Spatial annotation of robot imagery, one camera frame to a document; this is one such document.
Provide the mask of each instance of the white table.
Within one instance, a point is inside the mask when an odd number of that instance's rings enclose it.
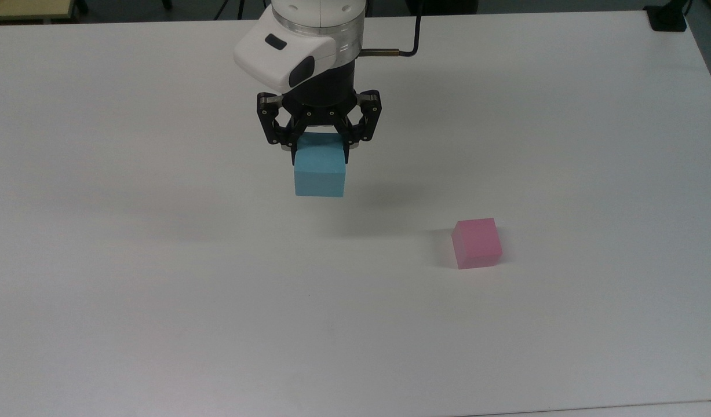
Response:
[[[528,412],[512,417],[711,417],[711,402]]]
[[[0,27],[0,416],[711,399],[711,80],[645,13],[426,18],[342,200],[294,197],[251,22]],[[409,47],[369,19],[367,47]],[[506,257],[459,271],[450,229]]]

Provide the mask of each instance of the black button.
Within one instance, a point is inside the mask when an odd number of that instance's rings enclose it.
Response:
[[[268,37],[265,38],[265,42],[268,42],[268,45],[270,45],[271,47],[274,47],[275,49],[278,49],[278,50],[283,50],[283,48],[286,47],[286,45],[288,45],[288,42],[282,40],[281,38],[279,38],[278,36],[276,36],[274,34],[268,35]]]
[[[313,56],[307,56],[307,58],[294,68],[294,71],[291,71],[291,76],[289,76],[289,85],[291,88],[296,87],[313,75],[313,64]]]

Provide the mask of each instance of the blue foam block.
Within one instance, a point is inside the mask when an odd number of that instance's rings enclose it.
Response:
[[[345,195],[345,151],[339,134],[301,135],[294,164],[296,195],[342,197]]]

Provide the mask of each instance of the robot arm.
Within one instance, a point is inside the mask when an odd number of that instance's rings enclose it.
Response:
[[[234,61],[276,92],[288,93],[358,57],[365,11],[366,0],[273,0],[234,48]]]

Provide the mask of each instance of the pink cube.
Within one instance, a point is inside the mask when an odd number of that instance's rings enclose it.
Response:
[[[460,221],[451,237],[459,269],[495,266],[502,256],[502,245],[493,218]]]

